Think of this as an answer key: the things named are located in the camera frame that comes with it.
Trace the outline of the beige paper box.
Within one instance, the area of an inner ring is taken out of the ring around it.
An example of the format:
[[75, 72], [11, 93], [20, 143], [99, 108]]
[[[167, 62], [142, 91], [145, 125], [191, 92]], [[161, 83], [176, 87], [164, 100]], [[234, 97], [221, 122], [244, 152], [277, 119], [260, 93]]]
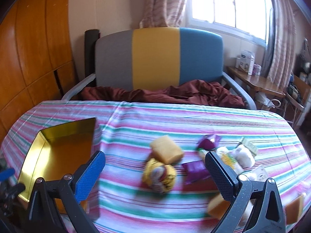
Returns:
[[286, 225], [297, 223], [303, 213], [305, 195], [301, 194], [285, 206]]

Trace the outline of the white plastic ball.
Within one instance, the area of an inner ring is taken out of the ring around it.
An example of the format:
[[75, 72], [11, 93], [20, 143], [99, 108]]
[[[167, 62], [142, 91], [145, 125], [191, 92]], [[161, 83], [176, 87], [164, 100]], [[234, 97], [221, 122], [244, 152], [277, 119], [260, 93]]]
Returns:
[[252, 153], [243, 144], [235, 148], [232, 155], [242, 168], [251, 168], [255, 164]]

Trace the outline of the Weidan cracker pack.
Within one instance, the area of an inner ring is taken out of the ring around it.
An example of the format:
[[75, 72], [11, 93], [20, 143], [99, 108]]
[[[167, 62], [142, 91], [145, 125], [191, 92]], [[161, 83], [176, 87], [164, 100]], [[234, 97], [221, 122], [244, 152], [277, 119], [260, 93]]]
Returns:
[[[215, 148], [212, 151], [216, 152], [216, 154], [220, 157], [220, 159], [229, 167], [231, 167], [236, 174], [241, 174], [244, 172], [240, 164], [237, 160], [231, 155], [230, 151], [226, 147]], [[205, 156], [207, 152], [211, 152], [210, 150], [206, 150], [203, 148], [199, 148], [199, 155], [202, 160], [205, 160]]]

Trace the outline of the purple snack packet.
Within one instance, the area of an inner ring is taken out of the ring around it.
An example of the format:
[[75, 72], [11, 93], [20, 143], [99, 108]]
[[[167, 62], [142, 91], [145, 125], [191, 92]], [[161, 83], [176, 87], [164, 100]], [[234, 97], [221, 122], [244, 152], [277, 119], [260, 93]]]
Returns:
[[211, 176], [202, 160], [183, 163], [182, 167], [187, 174], [185, 180], [187, 184], [194, 183], [199, 180], [204, 180]]
[[198, 142], [197, 148], [207, 151], [216, 150], [221, 141], [221, 137], [218, 135], [208, 134], [204, 135]]

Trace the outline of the yellow sponge block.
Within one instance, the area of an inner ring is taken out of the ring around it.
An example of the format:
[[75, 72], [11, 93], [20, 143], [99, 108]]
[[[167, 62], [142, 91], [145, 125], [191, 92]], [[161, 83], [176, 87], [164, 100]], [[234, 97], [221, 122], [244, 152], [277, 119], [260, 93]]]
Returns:
[[150, 143], [153, 156], [160, 162], [171, 165], [184, 156], [183, 150], [168, 136], [161, 136]]

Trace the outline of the plastic bundle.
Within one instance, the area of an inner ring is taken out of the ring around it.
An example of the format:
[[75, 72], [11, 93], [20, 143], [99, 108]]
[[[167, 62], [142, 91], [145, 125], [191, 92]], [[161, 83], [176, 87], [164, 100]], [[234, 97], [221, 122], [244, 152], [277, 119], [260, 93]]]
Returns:
[[244, 173], [244, 175], [246, 175], [250, 180], [257, 182], [265, 182], [269, 178], [267, 171], [262, 165], [247, 173]]

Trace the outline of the gold tin box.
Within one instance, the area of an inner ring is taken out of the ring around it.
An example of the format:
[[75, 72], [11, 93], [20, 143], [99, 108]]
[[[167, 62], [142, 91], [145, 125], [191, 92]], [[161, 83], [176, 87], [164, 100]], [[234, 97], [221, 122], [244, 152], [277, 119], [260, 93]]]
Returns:
[[95, 128], [96, 119], [88, 118], [42, 129], [36, 134], [18, 178], [25, 185], [18, 196], [24, 207], [28, 206], [37, 178], [61, 179], [89, 160], [95, 151]]

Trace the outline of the green tea sachet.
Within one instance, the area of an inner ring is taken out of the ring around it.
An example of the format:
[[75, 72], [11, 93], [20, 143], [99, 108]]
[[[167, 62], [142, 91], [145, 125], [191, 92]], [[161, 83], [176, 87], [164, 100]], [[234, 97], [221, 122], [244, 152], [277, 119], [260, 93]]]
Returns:
[[248, 139], [243, 137], [240, 143], [244, 145], [251, 152], [253, 157], [257, 156], [258, 148], [253, 143], [251, 143]]

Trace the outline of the striped bed sheet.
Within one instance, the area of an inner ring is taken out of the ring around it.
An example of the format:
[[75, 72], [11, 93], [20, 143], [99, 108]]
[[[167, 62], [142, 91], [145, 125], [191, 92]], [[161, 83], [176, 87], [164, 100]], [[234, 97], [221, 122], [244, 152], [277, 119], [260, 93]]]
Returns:
[[286, 205], [298, 196], [301, 182], [310, 181], [310, 159], [301, 141], [281, 116], [260, 110], [101, 101], [46, 101], [22, 115], [1, 144], [1, 157], [16, 172], [37, 133], [44, 128], [96, 118], [95, 147], [106, 165], [90, 195], [90, 214], [100, 232], [211, 232], [217, 220], [207, 205], [217, 194], [212, 179], [185, 184], [176, 164], [176, 184], [166, 195], [142, 182], [150, 143], [168, 135], [184, 151], [183, 163], [199, 159], [197, 143], [216, 134], [234, 149], [241, 138], [258, 148], [256, 166], [273, 178]]

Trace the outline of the wooden wardrobe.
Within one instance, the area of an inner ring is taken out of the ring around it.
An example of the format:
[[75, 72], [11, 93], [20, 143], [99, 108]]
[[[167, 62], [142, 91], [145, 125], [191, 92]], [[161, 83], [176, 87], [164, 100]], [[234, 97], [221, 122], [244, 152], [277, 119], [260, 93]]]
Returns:
[[1, 137], [25, 112], [78, 80], [69, 0], [14, 0], [1, 19]]

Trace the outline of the wooden side desk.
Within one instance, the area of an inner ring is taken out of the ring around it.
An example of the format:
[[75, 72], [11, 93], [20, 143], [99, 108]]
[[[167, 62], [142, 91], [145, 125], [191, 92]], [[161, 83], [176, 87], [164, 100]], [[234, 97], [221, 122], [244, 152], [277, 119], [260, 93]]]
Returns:
[[283, 90], [279, 89], [275, 84], [262, 76], [248, 75], [247, 73], [231, 66], [227, 66], [227, 71], [230, 76], [240, 79], [254, 92], [259, 91], [275, 97], [285, 97]]

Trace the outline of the maroon blanket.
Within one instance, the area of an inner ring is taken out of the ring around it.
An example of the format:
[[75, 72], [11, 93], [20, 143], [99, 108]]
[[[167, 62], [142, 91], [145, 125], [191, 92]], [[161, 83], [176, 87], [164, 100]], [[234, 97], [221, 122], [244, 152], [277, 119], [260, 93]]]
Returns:
[[114, 102], [190, 104], [228, 108], [245, 108], [240, 96], [233, 95], [218, 82], [193, 80], [180, 86], [169, 86], [160, 90], [130, 90], [112, 87], [85, 87], [81, 91], [83, 100]]

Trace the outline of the white carton on desk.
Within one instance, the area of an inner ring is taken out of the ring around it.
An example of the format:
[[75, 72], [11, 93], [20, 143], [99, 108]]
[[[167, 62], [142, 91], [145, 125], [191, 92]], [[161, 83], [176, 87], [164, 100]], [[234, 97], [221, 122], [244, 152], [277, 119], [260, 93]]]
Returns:
[[255, 54], [251, 51], [243, 50], [236, 59], [235, 68], [245, 72], [247, 75], [252, 75], [254, 63]]

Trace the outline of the tricolour headboard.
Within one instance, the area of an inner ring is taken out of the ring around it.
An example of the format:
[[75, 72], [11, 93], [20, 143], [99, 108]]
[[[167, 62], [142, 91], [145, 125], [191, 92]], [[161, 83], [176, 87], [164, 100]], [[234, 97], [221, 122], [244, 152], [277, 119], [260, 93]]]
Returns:
[[113, 33], [95, 43], [97, 86], [159, 90], [195, 79], [219, 82], [223, 41], [192, 28], [142, 28]]

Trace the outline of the grey bed frame rail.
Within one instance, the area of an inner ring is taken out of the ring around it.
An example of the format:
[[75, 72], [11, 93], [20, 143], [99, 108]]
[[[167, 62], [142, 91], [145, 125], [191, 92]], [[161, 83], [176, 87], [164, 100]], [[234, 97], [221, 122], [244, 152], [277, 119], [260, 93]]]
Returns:
[[96, 74], [92, 73], [82, 81], [80, 81], [78, 84], [76, 84], [73, 88], [71, 88], [64, 96], [62, 97], [62, 101], [68, 102], [76, 96], [79, 92], [83, 90], [89, 83], [93, 82], [96, 79]]

